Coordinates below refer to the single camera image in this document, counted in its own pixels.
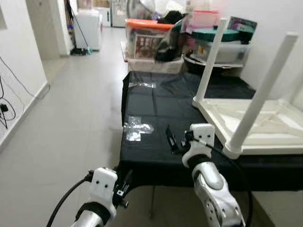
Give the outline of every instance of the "stool leg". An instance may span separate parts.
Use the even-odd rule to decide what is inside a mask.
[[[151,207],[150,207],[150,212],[149,212],[149,219],[152,220],[153,219],[153,206],[154,206],[154,199],[155,199],[155,188],[156,186],[154,185],[152,187],[152,193],[151,193]]]

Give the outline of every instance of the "table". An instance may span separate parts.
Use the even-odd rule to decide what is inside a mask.
[[[206,122],[191,105],[200,79],[189,73],[134,71],[124,79],[122,124],[129,116],[136,116],[154,128],[152,134],[141,134],[141,141],[128,141],[128,131],[124,128],[119,172],[123,176],[133,170],[133,188],[141,185],[193,186],[191,172],[183,167],[182,156],[171,153],[165,129],[169,124],[177,141],[182,141],[184,131],[192,123]],[[206,97],[251,99],[254,92],[240,78],[212,75]],[[223,147],[217,137],[214,146]],[[230,190],[244,190],[233,167],[214,152],[212,160],[226,178]],[[302,155],[241,156],[236,162],[242,166],[253,191],[303,189]]]

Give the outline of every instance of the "storage bin lid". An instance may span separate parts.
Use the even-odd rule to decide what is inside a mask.
[[[216,29],[196,29],[192,33],[192,37],[198,40],[205,40],[208,42],[214,41]],[[222,42],[232,42],[239,40],[239,32],[227,29],[223,33]]]
[[[168,31],[174,25],[159,24],[156,20],[141,20],[141,19],[126,19],[126,26],[135,29],[157,29],[161,31]]]

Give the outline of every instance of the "pink container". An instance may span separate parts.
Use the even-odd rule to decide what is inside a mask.
[[[219,11],[212,10],[195,10],[191,21],[191,27],[197,28],[212,28],[218,25],[219,22]]]

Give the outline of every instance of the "orange lid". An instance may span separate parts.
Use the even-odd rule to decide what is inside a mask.
[[[141,19],[125,19],[127,26],[135,29],[157,29],[162,31],[170,30],[174,25],[171,24],[158,24],[156,20],[141,20]]]

